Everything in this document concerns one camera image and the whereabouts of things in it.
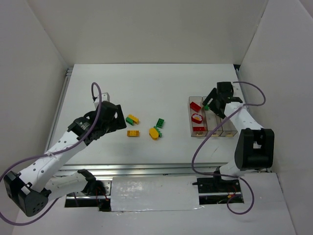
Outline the small red lego piece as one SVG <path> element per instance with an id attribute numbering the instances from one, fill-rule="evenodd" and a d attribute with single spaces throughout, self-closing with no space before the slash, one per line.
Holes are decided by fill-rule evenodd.
<path id="1" fill-rule="evenodd" d="M 191 102 L 189 106 L 195 112 L 199 112 L 201 110 L 201 106 L 195 102 Z"/>

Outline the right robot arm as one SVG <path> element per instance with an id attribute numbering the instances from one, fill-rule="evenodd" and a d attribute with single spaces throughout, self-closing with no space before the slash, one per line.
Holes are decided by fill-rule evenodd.
<path id="1" fill-rule="evenodd" d="M 239 138 L 234 159 L 213 173 L 203 172 L 203 178 L 194 183 L 200 193 L 235 189 L 239 177 L 249 170 L 272 167 L 274 131 L 255 121 L 246 109 L 249 103 L 243 103 L 239 97 L 234 96 L 233 82 L 217 83 L 202 104 L 222 118 L 215 130 L 231 121 L 239 133 Z"/>

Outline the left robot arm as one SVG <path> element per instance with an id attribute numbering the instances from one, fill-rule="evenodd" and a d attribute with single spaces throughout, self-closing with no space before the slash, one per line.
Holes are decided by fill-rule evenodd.
<path id="1" fill-rule="evenodd" d="M 28 217 L 37 215 L 49 201 L 73 192 L 94 195 L 103 184 L 86 169 L 69 176 L 54 174 L 73 156 L 105 134 L 126 128 L 120 105 L 103 101 L 101 107 L 73 121 L 44 157 L 18 173 L 9 171 L 4 184 L 9 198 Z"/>

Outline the red flower lego piece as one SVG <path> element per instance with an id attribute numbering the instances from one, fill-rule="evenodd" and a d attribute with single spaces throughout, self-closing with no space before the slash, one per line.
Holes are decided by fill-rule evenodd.
<path id="1" fill-rule="evenodd" d="M 203 122 L 203 116 L 200 114 L 192 114 L 191 115 L 191 121 L 197 124 L 201 124 Z"/>

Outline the green 2x2 lego brick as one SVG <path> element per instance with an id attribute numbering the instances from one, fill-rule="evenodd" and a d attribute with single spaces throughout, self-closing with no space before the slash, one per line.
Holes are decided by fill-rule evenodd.
<path id="1" fill-rule="evenodd" d="M 164 119 L 159 118 L 157 123 L 156 123 L 156 127 L 157 128 L 162 128 L 163 125 L 164 125 L 164 122 L 165 122 Z"/>

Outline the yellow oval lego piece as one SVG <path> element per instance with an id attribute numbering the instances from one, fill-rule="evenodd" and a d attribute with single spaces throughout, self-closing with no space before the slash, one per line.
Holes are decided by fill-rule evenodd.
<path id="1" fill-rule="evenodd" d="M 155 141 L 158 140 L 159 138 L 159 132 L 155 128 L 149 129 L 149 135 Z"/>

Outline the red lego brick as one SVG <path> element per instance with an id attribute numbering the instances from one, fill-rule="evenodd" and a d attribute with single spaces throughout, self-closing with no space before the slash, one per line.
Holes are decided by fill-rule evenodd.
<path id="1" fill-rule="evenodd" d="M 196 127 L 193 127 L 193 131 L 194 132 L 203 132 L 203 131 L 206 131 L 206 128 L 204 126 L 196 126 Z"/>

